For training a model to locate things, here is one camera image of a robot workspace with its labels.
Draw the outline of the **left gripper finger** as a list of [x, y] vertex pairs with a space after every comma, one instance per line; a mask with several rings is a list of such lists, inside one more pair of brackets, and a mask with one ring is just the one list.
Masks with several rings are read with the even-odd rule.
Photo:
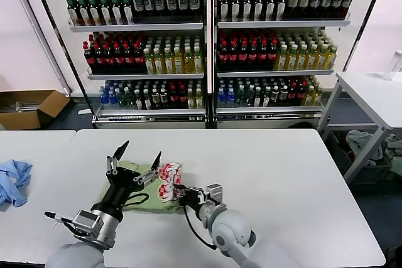
[[106, 157], [107, 162], [107, 174], [117, 174], [117, 164], [122, 158], [126, 148], [128, 147], [129, 141], [126, 141], [122, 146], [119, 146], [112, 156]]
[[154, 182], [158, 176], [158, 167], [160, 165], [160, 158], [161, 158], [161, 151], [158, 153], [157, 157], [153, 161], [151, 168], [145, 171], [140, 176], [134, 177], [134, 182], [138, 185], [149, 185], [150, 183]]

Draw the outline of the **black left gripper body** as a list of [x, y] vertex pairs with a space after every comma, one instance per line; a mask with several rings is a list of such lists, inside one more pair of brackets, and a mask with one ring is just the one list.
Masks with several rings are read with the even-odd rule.
[[92, 206], [93, 210], [99, 210], [108, 215], [122, 215], [122, 209], [129, 197], [134, 192], [144, 189], [144, 184], [139, 185], [134, 178], [141, 174], [131, 169], [117, 169], [117, 174], [107, 174], [109, 188], [100, 202]]

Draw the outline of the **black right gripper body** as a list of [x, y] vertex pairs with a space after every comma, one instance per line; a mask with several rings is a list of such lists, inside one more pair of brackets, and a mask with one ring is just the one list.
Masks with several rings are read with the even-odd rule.
[[204, 191], [201, 188], [187, 188], [183, 193], [188, 197], [188, 204], [181, 206], [189, 206], [190, 208], [199, 208], [204, 203]]

